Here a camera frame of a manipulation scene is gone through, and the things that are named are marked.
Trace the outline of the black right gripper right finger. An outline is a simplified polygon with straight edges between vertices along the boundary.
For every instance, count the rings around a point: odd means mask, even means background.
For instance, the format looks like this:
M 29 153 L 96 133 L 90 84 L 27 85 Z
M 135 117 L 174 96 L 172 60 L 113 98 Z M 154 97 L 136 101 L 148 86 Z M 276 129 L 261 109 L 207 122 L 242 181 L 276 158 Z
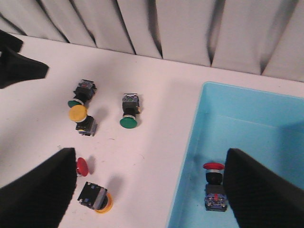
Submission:
M 240 149 L 227 152 L 223 186 L 241 228 L 304 226 L 304 191 Z

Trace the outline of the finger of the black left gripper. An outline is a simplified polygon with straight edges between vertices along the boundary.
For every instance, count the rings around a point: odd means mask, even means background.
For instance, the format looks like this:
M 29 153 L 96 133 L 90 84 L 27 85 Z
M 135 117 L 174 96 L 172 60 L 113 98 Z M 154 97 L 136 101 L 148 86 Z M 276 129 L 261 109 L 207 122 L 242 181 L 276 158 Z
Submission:
M 0 31 L 0 56 L 11 50 L 17 56 L 20 56 L 19 52 L 23 46 L 23 41 L 3 30 Z
M 49 66 L 45 63 L 24 57 L 5 47 L 0 56 L 0 88 L 22 81 L 43 79 L 48 69 Z

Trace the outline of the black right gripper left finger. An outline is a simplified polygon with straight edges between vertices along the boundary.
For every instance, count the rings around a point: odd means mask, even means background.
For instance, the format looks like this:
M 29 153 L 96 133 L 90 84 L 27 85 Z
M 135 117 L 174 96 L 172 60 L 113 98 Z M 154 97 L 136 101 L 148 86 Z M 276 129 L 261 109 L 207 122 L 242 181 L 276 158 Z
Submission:
M 2 228 L 57 228 L 76 188 L 76 152 L 64 148 L 0 189 Z

